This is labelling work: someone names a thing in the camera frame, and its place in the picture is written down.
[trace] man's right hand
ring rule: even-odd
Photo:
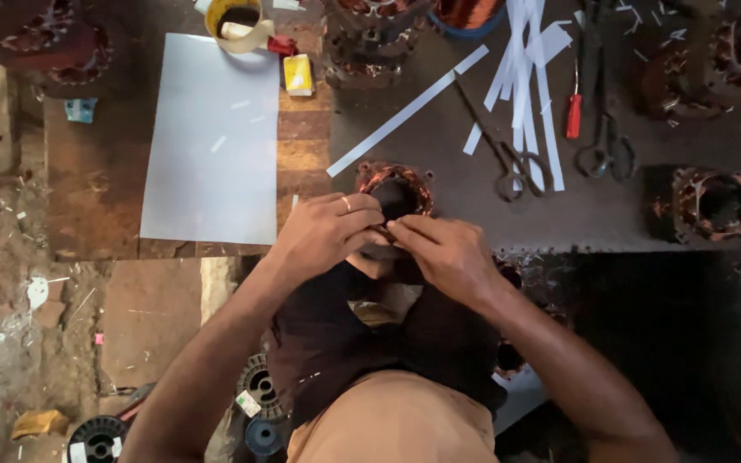
[[[396,245],[416,259],[428,283],[482,313],[494,290],[513,288],[497,271],[482,228],[458,220],[409,215],[388,222]]]

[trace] finger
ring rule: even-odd
[[[345,194],[341,192],[331,193],[330,195],[317,196],[315,198],[306,199],[305,201],[310,204],[327,204],[339,200],[342,196],[345,196]]]
[[[337,218],[337,226],[343,238],[380,223],[385,223],[385,216],[373,209],[356,211]]]
[[[336,199],[331,202],[328,206],[328,211],[333,215],[347,215],[349,213],[355,213],[357,211],[363,211],[372,209],[382,212],[382,206],[379,201],[371,195],[365,195],[363,193],[356,193],[354,195],[345,196],[344,199]]]
[[[430,218],[422,215],[406,215],[397,220],[407,228],[418,232],[420,235],[434,240],[436,243],[447,242],[453,238],[452,222],[441,218]]]
[[[411,230],[398,221],[388,222],[388,232],[396,238],[396,246],[415,256],[430,256],[439,251],[439,245]]]
[[[385,237],[382,237],[379,233],[372,230],[362,230],[358,233],[354,233],[345,240],[344,251],[348,255],[353,254],[357,250],[367,245],[380,245],[387,246],[388,241]]]

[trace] wire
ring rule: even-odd
[[[457,29],[478,29],[505,7],[505,0],[439,0],[434,13]]]

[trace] wooden workbench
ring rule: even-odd
[[[132,91],[107,91],[108,96],[96,105],[93,124],[68,122],[63,101],[45,99],[48,241],[54,257],[159,259],[266,252],[268,247],[258,245],[139,237],[165,33],[208,35],[202,15],[193,10],[191,2],[171,6],[147,0],[141,4],[138,11],[117,6],[111,14],[134,18],[133,26],[114,30],[118,30],[118,52],[124,60],[142,62],[133,72],[125,69],[118,76],[105,75],[102,86],[122,87],[116,82],[122,78]],[[290,13],[269,14],[277,23],[277,32],[294,37],[300,50],[318,63],[320,13],[315,8]],[[129,37],[120,37],[128,30]],[[332,93],[318,81],[312,98],[289,97],[283,90],[279,96],[277,226],[281,230],[291,212],[293,195],[309,198],[330,191],[330,177],[324,170],[329,165]]]

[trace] white paper sheet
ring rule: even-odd
[[[273,244],[279,91],[276,55],[167,35],[140,237]]]

